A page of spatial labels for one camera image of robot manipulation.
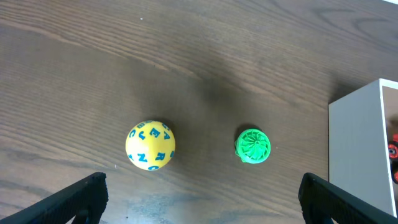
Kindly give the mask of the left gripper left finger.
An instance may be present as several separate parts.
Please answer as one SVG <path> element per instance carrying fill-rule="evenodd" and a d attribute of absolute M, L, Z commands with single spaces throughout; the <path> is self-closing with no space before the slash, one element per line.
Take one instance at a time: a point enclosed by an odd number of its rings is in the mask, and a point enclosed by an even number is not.
<path fill-rule="evenodd" d="M 9 224 L 99 223 L 109 200 L 106 174 L 95 172 L 1 220 Z"/>

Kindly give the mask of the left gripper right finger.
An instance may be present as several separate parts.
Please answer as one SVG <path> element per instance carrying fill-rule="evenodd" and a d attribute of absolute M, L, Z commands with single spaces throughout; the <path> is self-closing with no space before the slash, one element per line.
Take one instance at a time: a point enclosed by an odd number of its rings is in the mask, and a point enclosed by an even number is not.
<path fill-rule="evenodd" d="M 310 172 L 303 175 L 298 199 L 306 224 L 397 223 L 396 217 Z"/>

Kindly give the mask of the yellow ball with blue letters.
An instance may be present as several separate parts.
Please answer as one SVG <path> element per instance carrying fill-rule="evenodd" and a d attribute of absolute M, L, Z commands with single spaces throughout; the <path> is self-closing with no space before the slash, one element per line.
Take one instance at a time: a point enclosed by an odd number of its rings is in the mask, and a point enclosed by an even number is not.
<path fill-rule="evenodd" d="M 135 125 L 126 138 L 126 154 L 138 168 L 159 170 L 174 157 L 176 142 L 172 130 L 160 121 Z"/>

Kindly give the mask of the green ribbed plastic ball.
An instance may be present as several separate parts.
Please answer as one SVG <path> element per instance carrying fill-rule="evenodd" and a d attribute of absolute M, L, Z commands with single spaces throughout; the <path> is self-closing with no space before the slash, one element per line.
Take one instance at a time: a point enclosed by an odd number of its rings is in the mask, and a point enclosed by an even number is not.
<path fill-rule="evenodd" d="M 260 164 L 271 154 L 271 141 L 259 129 L 246 129 L 235 140 L 235 154 L 243 163 Z"/>

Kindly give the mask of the red toy fire truck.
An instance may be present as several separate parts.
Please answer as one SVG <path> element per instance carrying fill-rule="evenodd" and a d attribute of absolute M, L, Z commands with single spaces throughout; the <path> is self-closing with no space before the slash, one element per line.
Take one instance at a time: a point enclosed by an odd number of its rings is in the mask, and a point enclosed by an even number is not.
<path fill-rule="evenodd" d="M 392 181 L 397 184 L 397 134 L 392 135 L 392 139 L 388 141 L 388 153 L 391 165 Z"/>

